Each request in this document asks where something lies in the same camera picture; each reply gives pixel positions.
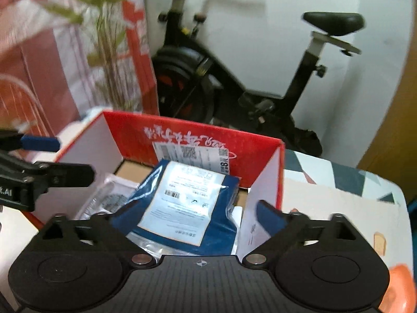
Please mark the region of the clear bag black item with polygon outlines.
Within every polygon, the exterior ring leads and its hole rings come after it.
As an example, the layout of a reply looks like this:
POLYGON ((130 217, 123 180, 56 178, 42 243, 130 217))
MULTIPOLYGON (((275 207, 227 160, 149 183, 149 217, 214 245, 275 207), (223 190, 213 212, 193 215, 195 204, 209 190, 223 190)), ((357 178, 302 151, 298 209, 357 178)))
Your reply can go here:
POLYGON ((129 202, 138 183, 107 174, 93 194, 75 215, 76 220, 88 220, 97 213, 112 214, 129 202))

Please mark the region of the blue white packet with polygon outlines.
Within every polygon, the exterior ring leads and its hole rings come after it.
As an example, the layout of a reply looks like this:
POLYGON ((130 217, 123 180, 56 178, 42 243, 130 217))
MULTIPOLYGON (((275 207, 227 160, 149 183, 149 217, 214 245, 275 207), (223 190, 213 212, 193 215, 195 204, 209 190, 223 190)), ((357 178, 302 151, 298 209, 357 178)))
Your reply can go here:
POLYGON ((239 183, 238 177, 161 160, 125 204, 136 201, 139 214, 126 237, 155 258, 230 255, 239 183))

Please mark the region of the red strawberry cardboard box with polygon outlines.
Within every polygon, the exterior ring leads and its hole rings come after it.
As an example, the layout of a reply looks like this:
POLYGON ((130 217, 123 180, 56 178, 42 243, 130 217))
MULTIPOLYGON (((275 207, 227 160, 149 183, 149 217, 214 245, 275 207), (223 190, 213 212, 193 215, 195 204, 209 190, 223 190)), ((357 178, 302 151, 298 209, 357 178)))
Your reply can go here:
POLYGON ((256 203, 280 208, 283 198, 285 148, 278 139, 178 119, 128 112, 102 111, 62 132, 70 140, 56 155, 34 159, 84 163, 96 181, 116 172, 123 160, 153 167, 161 159, 195 165, 238 177, 248 190, 237 241, 242 258, 269 235, 256 219, 256 203))

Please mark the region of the patterned white tablecloth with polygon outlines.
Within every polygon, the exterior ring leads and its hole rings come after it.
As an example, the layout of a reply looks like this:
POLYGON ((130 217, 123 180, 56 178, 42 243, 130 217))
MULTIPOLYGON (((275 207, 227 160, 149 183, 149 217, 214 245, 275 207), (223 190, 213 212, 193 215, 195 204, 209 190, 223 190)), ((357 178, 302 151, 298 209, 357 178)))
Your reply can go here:
POLYGON ((24 237, 6 211, 2 288, 24 312, 413 312, 411 228, 406 211, 283 175, 283 213, 298 211, 318 241, 291 249, 270 269, 234 256, 165 256, 149 269, 92 269, 90 240, 62 216, 84 191, 56 191, 40 204, 24 237))

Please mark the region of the pink printed backdrop cloth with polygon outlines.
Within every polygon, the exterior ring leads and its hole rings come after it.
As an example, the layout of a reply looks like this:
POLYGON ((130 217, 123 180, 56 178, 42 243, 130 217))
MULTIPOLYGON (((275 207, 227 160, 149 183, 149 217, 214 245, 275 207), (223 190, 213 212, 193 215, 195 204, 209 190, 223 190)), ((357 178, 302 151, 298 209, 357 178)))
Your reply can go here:
POLYGON ((1 0, 1 127, 53 136, 96 107, 159 113, 144 0, 1 0))

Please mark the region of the wooden door frame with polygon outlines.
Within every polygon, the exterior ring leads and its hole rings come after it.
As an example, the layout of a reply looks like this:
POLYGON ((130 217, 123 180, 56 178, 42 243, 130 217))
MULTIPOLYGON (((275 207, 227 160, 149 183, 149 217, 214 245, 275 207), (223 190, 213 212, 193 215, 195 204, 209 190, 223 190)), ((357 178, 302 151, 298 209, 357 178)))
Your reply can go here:
POLYGON ((409 202, 416 196, 416 59, 409 59, 391 103, 358 167, 394 182, 409 202))

